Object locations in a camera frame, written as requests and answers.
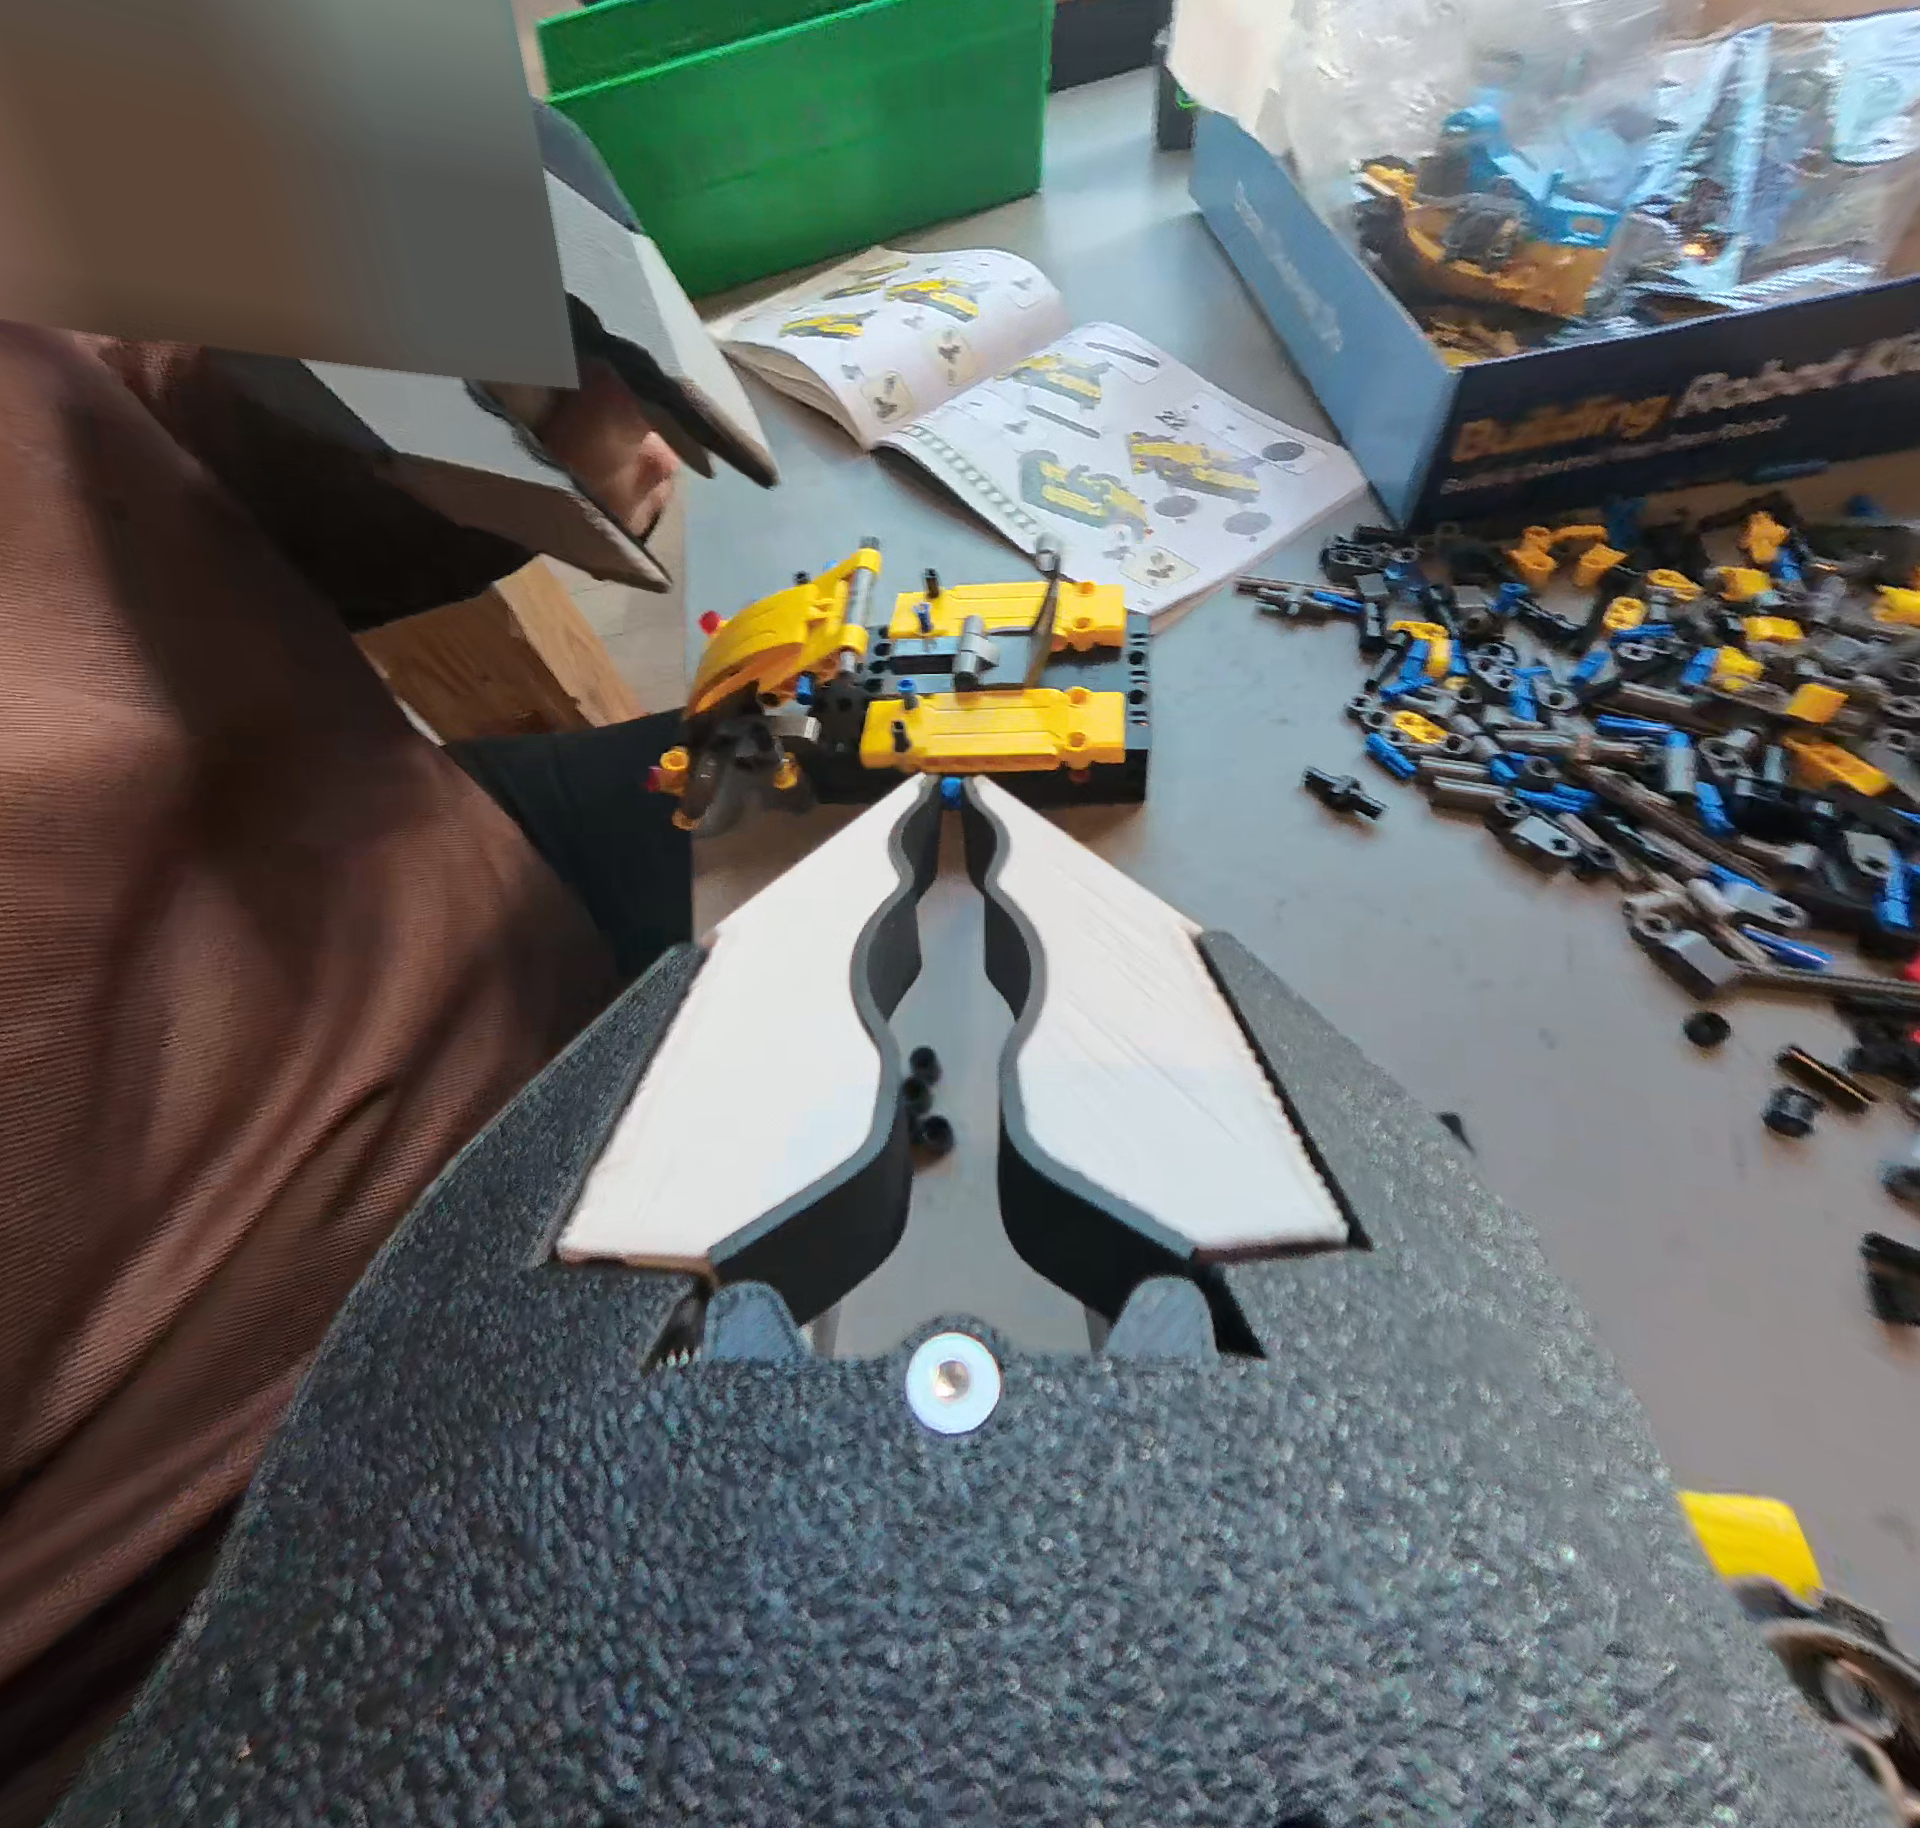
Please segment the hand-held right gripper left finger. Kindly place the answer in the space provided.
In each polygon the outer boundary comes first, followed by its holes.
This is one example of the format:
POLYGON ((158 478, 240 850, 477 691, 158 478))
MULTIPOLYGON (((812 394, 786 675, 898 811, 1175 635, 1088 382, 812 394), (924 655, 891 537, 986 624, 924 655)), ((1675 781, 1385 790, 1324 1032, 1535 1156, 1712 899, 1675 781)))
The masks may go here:
POLYGON ((709 931, 561 1263, 758 1283, 804 1324, 888 1260, 911 1199, 890 1020, 937 853, 937 785, 909 779, 709 931))

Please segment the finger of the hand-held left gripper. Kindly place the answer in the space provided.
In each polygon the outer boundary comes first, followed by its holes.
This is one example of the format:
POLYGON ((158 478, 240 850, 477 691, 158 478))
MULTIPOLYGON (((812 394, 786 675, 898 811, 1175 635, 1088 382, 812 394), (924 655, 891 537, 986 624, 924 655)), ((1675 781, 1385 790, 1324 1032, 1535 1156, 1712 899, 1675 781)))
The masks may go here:
POLYGON ((670 591, 649 538, 628 538, 480 382, 299 360, 297 410, 432 515, 605 584, 670 591))
POLYGON ((755 403, 659 246, 560 175, 545 193, 576 356, 622 380, 685 468, 712 478, 727 465, 773 489, 755 403))

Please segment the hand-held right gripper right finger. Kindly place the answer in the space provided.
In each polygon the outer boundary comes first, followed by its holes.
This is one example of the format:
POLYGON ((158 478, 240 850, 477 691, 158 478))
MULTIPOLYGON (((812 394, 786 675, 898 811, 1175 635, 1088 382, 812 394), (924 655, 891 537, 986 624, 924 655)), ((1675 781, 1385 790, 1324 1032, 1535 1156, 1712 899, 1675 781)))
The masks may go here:
POLYGON ((1105 1322, 1158 1279, 1241 1326, 1233 1267, 1355 1244, 1351 1212, 1202 949, 1203 929, 1010 790, 967 785, 999 1058, 999 1212, 1105 1322))

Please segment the black multi-hole connector piece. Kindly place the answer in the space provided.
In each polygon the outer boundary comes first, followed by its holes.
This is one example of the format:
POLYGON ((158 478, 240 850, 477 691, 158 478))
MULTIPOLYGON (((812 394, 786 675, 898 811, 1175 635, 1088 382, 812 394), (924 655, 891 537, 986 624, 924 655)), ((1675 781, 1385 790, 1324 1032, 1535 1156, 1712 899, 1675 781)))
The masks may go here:
POLYGON ((943 1075, 943 1062, 934 1047, 926 1043, 909 1047, 903 1062, 898 1099, 904 1118, 909 1161, 917 1169, 945 1161, 957 1144, 955 1126, 937 1105, 943 1075))

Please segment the yellow toy vehicle model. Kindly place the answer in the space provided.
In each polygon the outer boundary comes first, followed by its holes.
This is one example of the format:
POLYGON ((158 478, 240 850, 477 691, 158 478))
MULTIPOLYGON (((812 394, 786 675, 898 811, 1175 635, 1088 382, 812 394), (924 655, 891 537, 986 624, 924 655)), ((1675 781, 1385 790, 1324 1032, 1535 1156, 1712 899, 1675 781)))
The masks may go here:
POLYGON ((890 594, 875 541, 707 635, 648 787, 693 836, 758 809, 864 806, 904 778, 991 778, 1034 806, 1147 798, 1152 634, 1122 584, 1067 577, 890 594))

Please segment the pile of small building parts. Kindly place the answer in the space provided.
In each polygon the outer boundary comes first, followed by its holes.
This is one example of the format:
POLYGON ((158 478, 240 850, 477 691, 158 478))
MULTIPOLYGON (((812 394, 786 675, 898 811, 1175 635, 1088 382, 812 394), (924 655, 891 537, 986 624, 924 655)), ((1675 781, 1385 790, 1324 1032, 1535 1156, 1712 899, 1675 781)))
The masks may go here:
POLYGON ((1897 1115, 1857 1240, 1862 1304, 1915 1348, 1915 523, 1810 523, 1756 498, 1702 520, 1603 515, 1495 541, 1354 526, 1239 604, 1343 629, 1365 766, 1505 864, 1609 908, 1531 982, 1551 1043, 1542 1146, 1677 1186, 1708 1142, 1683 1065, 1730 1059, 1750 1146, 1897 1115))

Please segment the grey desk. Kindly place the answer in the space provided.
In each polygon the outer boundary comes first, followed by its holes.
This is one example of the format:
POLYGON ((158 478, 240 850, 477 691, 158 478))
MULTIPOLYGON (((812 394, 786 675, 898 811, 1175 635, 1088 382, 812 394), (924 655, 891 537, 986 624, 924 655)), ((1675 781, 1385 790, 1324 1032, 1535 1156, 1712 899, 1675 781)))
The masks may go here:
MULTIPOLYGON (((907 248, 1005 248, 1063 293, 1282 423, 1331 434, 1198 220, 1188 160, 1154 147, 1152 72, 1053 95, 1040 191, 907 248)), ((700 616, 732 613, 875 537, 896 594, 926 564, 1017 574, 1019 556, 891 455, 755 384, 782 484, 696 478, 685 509, 687 665, 700 616)), ((1685 1487, 1787 1501, 1827 1581, 1915 1627, 1915 1329, 1866 1304, 1859 1239, 1915 1244, 1881 1182, 1908 1150, 1897 1108, 1764 1128, 1776 1050, 1835 1062, 1823 1005, 1741 998, 1716 1050, 1687 998, 1622 927, 1600 886, 1548 880, 1474 824, 1429 814, 1391 779, 1373 828, 1299 790, 1308 766, 1376 778, 1339 701, 1347 635, 1213 594, 1156 631, 1154 761, 1131 813, 1073 809, 1073 836, 1188 917, 1233 931, 1432 1111, 1460 1120, 1480 1181, 1537 1231, 1643 1398, 1685 1487)), ((924 971, 903 1045, 945 1065, 955 1152, 927 1167, 896 1254, 816 1329, 839 1355, 972 1312, 1034 1349, 1088 1345, 1087 1314, 1010 1247, 994 1195, 994 1063, 1010 1018, 982 970, 983 908, 948 834, 921 906, 924 971)))

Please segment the person's left hand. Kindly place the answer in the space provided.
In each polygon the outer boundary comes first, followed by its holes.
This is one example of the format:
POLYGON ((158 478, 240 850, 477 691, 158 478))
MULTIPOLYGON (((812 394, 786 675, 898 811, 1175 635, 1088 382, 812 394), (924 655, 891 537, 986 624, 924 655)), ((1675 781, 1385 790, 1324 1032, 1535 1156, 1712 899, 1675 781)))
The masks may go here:
POLYGON ((538 444, 637 543, 645 543, 679 494, 680 459, 600 356, 580 362, 574 389, 497 384, 538 444))

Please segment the wooden beam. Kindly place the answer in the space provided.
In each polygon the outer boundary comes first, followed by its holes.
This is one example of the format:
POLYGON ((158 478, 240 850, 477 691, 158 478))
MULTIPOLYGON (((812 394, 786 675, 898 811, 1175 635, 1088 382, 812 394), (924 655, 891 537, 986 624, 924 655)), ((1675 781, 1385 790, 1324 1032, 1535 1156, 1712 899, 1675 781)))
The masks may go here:
POLYGON ((358 634, 356 644, 441 744, 612 728, 643 714, 548 562, 529 562, 472 600, 358 634))

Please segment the green plastic bin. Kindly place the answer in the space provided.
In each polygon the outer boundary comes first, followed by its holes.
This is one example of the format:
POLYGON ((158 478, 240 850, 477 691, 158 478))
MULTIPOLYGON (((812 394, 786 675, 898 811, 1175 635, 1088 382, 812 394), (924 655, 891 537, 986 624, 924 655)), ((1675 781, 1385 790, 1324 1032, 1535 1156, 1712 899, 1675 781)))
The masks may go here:
POLYGON ((550 102, 700 301, 1043 183, 1056 0, 603 0, 550 102))

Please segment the instruction booklet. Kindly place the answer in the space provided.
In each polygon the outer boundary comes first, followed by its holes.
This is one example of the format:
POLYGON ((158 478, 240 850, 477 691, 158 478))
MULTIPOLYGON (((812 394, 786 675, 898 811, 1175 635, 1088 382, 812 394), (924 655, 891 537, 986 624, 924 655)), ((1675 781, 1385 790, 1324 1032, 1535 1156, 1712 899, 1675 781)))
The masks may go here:
POLYGON ((709 324, 722 353, 921 470, 1022 556, 1184 611, 1361 498, 1335 443, 1145 337, 1070 326, 1005 251, 872 248, 709 324))

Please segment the yellow curved panel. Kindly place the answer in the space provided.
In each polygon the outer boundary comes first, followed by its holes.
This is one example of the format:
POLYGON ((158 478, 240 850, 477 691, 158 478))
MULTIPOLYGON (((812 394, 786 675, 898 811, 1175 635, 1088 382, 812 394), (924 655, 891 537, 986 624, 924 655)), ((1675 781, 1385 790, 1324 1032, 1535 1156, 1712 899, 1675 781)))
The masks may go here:
POLYGON ((1713 1490, 1680 1490, 1675 1501, 1718 1575, 1767 1580, 1797 1601, 1823 1592, 1816 1553, 1790 1505, 1713 1490))

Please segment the blue cardboard box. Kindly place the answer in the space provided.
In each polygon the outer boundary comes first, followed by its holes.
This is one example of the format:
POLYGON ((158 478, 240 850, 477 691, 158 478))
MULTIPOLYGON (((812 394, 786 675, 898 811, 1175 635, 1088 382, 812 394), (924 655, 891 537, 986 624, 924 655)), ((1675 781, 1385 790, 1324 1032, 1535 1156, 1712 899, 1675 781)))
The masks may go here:
POLYGON ((1451 369, 1299 193, 1280 50, 1296 0, 1172 0, 1205 226, 1401 520, 1583 506, 1915 450, 1915 265, 1798 304, 1451 369))

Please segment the group of grey toothed wheels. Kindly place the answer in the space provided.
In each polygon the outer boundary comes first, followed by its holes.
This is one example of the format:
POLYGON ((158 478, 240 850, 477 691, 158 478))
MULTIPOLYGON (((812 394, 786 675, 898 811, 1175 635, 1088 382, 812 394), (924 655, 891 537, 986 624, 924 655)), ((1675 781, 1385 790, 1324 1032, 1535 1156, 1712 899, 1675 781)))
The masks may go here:
POLYGON ((1882 1789, 1895 1819, 1915 1823, 1915 1657, 1876 1613, 1832 1592, 1800 1598, 1762 1580, 1741 1601, 1800 1696, 1882 1789))

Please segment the clear plastic bag with parts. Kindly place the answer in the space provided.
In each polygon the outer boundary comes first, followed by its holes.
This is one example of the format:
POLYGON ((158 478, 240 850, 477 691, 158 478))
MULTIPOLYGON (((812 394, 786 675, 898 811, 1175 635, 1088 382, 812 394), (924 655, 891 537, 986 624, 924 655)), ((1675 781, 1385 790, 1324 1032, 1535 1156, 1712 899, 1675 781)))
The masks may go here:
POLYGON ((1296 0, 1299 193, 1443 364, 1915 265, 1918 0, 1296 0))

